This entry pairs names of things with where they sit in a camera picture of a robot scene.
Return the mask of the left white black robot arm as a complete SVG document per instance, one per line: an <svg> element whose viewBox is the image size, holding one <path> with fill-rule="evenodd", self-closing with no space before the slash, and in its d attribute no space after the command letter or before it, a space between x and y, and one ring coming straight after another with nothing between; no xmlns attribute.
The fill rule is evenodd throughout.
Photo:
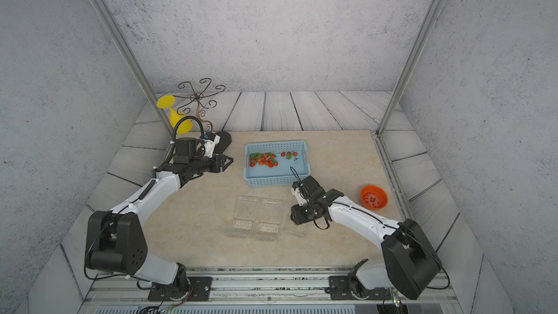
<svg viewBox="0 0 558 314"><path fill-rule="evenodd" d="M172 194L205 173L221 173L233 159L224 154L231 144L227 132L171 141L164 162L136 193L108 211L95 212L88 221L84 267L119 273L161 286L183 288L185 268L152 254L143 232L148 218Z"/></svg>

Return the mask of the strawberry cluster left basket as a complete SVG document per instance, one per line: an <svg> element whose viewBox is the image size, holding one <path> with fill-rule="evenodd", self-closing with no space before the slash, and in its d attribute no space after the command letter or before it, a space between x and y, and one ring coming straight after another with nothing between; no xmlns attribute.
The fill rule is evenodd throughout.
<svg viewBox="0 0 558 314"><path fill-rule="evenodd" d="M271 152L267 153L253 153L249 155L248 160L250 167L256 167L257 165L266 166L269 168L274 168L278 166L277 156Z"/></svg>

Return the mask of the right aluminium frame post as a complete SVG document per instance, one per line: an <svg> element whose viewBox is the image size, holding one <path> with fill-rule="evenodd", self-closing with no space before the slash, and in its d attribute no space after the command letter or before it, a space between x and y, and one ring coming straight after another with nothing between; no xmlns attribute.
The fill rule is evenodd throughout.
<svg viewBox="0 0 558 314"><path fill-rule="evenodd" d="M387 104L387 109L385 110L382 120L379 124L379 128L376 131L376 135L378 138L381 138L388 128L389 122L391 121L391 118L395 113L395 109L399 101L401 100L405 88L408 86L413 70L416 67L421 52L427 42L430 31L434 27L437 16L439 15L440 10L443 6L443 2L444 0L431 0L427 8L416 39L412 45L411 51L407 57L407 60L405 61L398 81L395 84L394 89L392 90L392 96L389 100L389 103Z"/></svg>

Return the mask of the light blue plastic basket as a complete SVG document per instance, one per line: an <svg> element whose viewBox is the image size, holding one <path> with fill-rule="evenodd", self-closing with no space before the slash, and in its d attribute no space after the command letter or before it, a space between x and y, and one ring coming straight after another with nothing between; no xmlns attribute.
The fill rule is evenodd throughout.
<svg viewBox="0 0 558 314"><path fill-rule="evenodd" d="M311 175L303 140L250 143L245 146L244 180L251 188L287 185Z"/></svg>

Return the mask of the aluminium frame post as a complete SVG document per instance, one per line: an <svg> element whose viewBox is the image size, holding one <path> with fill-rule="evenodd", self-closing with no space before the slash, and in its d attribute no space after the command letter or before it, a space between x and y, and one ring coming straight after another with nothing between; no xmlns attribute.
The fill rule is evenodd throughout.
<svg viewBox="0 0 558 314"><path fill-rule="evenodd" d="M416 39L412 45L411 51L407 57L407 60L405 61L398 81L395 84L394 89L392 90L392 96L389 100L389 103L387 104L387 109L385 110L382 120L379 124L379 128L376 131L376 135L378 138L381 138L388 128L389 122L391 121L391 118L395 113L395 109L399 101L401 100L405 88L408 86L413 70L416 67L421 52L427 42L430 31L434 27L437 16L439 15L440 10L443 6L443 2L444 0L431 0L427 8Z"/></svg>
<svg viewBox="0 0 558 314"><path fill-rule="evenodd" d="M111 38L113 39L113 42L115 43L121 56L123 57L130 71L132 72L136 83L139 85L145 97L147 98L149 104L151 105L152 109L155 111L155 114L158 116L159 120L163 123L165 130L170 135L172 135L173 128L171 127L171 124L169 123L166 114L156 106L158 99L155 95L155 92L153 91L151 84L149 83L144 71L140 67L137 58L132 52L128 42L126 41L121 29L119 28L118 23L116 22L116 19L114 18L112 12L107 6L105 0L90 0L90 2L93 5L97 14L99 15L100 19L102 20L103 24L107 28Z"/></svg>

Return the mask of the orange plastic bowl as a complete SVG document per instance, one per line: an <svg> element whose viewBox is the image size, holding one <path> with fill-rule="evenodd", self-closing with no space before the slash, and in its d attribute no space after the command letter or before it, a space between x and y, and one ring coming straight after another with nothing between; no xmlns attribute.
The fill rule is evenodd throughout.
<svg viewBox="0 0 558 314"><path fill-rule="evenodd" d="M360 199L367 209L378 211L388 205L388 194L378 186L368 185L360 192Z"/></svg>

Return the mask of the strawberry cluster right basket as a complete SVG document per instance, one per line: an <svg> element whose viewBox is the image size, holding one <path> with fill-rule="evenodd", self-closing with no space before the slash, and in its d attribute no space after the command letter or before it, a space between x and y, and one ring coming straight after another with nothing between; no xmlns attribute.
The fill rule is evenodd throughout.
<svg viewBox="0 0 558 314"><path fill-rule="evenodd" d="M294 160L296 161L298 159L298 152L283 152L281 154L281 157L284 158L285 160Z"/></svg>

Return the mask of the clear clamshell container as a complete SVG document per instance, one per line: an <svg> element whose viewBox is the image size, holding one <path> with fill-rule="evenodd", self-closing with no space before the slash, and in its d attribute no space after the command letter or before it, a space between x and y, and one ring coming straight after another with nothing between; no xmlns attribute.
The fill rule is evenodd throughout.
<svg viewBox="0 0 558 314"><path fill-rule="evenodd" d="M283 221L283 202L263 199L257 215L255 238L260 241L275 241Z"/></svg>
<svg viewBox="0 0 558 314"><path fill-rule="evenodd" d="M283 213L283 223L282 223L283 232L286 235L297 237L297 238L305 238L307 236L307 225L296 225L291 220L291 209L288 208Z"/></svg>
<svg viewBox="0 0 558 314"><path fill-rule="evenodd" d="M231 238L251 238L258 226L262 200L254 196L238 196L227 234Z"/></svg>

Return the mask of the left aluminium frame post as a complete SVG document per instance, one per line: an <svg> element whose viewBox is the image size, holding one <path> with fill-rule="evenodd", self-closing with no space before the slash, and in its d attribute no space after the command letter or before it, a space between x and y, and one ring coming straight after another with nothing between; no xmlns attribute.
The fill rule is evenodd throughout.
<svg viewBox="0 0 558 314"><path fill-rule="evenodd" d="M111 38L113 39L113 42L115 43L121 56L123 57L130 71L132 72L136 83L139 85L145 97L147 98L149 104L151 105L152 109L155 111L155 114L158 116L159 120L163 123L165 130L170 135L172 135L173 128L171 127L171 124L169 123L166 114L156 106L158 99L155 95L155 92L153 91L151 84L149 83L144 71L140 67L137 58L132 52L128 42L126 41L121 29L119 28L118 23L116 22L116 19L114 18L112 12L107 6L105 0L90 0L90 2L93 5L97 14L99 15L100 19L102 20L103 24L107 28Z"/></svg>

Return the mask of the strawberry cluster basket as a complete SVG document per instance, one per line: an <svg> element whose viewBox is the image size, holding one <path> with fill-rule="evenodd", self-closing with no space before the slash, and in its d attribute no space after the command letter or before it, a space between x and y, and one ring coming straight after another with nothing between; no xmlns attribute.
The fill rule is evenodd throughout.
<svg viewBox="0 0 558 314"><path fill-rule="evenodd" d="M285 160L294 160L296 161L298 159L298 152L283 152L281 154L281 157L284 158Z"/></svg>
<svg viewBox="0 0 558 314"><path fill-rule="evenodd" d="M256 167L257 165L266 166L269 168L274 168L278 166L277 156L271 152L267 153L253 153L249 155L248 160L250 167Z"/></svg>

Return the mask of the yellow plastic wine glass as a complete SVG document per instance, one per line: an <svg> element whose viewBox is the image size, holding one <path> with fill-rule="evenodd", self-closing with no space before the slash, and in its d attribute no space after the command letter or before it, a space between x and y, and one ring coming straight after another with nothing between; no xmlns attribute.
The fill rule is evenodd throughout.
<svg viewBox="0 0 558 314"><path fill-rule="evenodd" d="M173 128L177 126L177 123L184 119L185 115L180 114L177 110L173 109L173 105L176 102L176 97L173 95L165 95L161 97L156 105L159 109L168 110L169 111L169 122ZM190 120L185 120L178 126L177 134L184 135L189 133L193 128L193 124Z"/></svg>

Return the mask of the aluminium mounting rail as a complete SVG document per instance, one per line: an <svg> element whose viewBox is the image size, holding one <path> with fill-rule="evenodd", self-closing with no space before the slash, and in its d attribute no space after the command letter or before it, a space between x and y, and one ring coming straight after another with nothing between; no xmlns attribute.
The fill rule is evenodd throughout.
<svg viewBox="0 0 558 314"><path fill-rule="evenodd" d="M346 276L346 267L198 268L188 275L213 278L207 302L151 302L148 284L112 278L95 281L81 313L139 313L153 306L160 313L473 313L470 302L434 278L418 299L396 289L391 298L332 300L324 289L330 276Z"/></svg>

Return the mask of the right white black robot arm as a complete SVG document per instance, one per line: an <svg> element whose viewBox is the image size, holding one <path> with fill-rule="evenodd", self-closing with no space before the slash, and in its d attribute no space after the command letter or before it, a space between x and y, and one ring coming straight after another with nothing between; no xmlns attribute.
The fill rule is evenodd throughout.
<svg viewBox="0 0 558 314"><path fill-rule="evenodd" d="M291 208L291 220L296 225L324 218L327 223L344 225L382 251L381 265L364 259L349 272L347 286L356 299L368 299L378 288L394 288L408 299L418 299L443 270L440 258L415 221L382 217L335 189L310 192L295 183L291 193L297 201Z"/></svg>

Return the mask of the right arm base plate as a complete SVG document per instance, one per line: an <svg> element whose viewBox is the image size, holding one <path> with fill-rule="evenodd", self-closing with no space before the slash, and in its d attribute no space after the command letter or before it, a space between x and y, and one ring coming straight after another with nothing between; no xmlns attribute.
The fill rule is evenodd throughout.
<svg viewBox="0 0 558 314"><path fill-rule="evenodd" d="M332 300L384 301L391 298L388 288L366 289L357 282L356 277L349 276L330 276L324 291Z"/></svg>

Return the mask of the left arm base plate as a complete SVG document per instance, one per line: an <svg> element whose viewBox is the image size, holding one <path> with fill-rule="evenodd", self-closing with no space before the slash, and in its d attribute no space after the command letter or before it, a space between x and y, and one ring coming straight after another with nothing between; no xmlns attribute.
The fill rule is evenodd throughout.
<svg viewBox="0 0 558 314"><path fill-rule="evenodd" d="M148 295L151 302L207 302L213 278L210 276L188 276L171 285L154 284Z"/></svg>

